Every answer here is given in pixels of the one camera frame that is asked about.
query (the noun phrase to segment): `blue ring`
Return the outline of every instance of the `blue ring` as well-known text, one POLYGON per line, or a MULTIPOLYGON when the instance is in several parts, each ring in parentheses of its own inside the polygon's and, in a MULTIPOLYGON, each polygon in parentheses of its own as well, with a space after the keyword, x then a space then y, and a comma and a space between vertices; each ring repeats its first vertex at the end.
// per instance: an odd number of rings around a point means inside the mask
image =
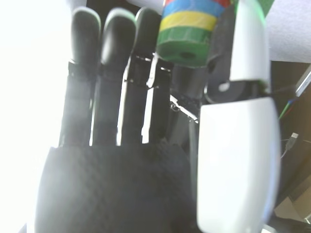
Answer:
POLYGON ((224 9, 212 0, 174 0, 164 8, 162 18, 181 11, 196 11, 219 17, 224 9))

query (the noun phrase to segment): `yellow ring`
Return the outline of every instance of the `yellow ring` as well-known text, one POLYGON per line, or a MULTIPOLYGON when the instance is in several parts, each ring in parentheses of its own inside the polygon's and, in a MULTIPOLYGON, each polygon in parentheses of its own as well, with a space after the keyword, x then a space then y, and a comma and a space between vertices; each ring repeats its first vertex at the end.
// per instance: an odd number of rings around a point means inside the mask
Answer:
POLYGON ((212 31, 217 22, 215 16, 193 11, 182 11, 162 19, 160 31, 178 26, 189 26, 212 31))

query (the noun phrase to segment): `stacked rings toy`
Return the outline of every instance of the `stacked rings toy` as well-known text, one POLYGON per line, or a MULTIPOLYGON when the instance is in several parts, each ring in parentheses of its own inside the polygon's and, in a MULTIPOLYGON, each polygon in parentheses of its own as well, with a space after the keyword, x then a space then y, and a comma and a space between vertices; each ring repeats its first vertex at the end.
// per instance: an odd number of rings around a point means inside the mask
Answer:
POLYGON ((186 67, 206 65, 209 40, 217 18, 230 0, 166 0, 156 52, 186 67))

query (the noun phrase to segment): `textured palm surface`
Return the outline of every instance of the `textured palm surface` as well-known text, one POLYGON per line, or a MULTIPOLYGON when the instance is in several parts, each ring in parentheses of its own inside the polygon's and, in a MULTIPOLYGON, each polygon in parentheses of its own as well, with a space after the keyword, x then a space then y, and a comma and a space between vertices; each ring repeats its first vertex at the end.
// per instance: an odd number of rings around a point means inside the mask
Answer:
POLYGON ((51 149, 37 233, 194 233, 189 162, 166 143, 51 149))

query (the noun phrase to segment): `green disc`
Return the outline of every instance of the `green disc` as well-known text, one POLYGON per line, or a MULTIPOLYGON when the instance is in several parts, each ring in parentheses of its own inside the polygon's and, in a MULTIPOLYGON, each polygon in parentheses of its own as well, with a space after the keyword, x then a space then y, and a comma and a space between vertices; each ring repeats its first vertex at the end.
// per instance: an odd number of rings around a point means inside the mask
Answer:
POLYGON ((159 33, 157 54, 165 61, 186 67, 203 67, 211 31, 196 27, 174 27, 159 33))

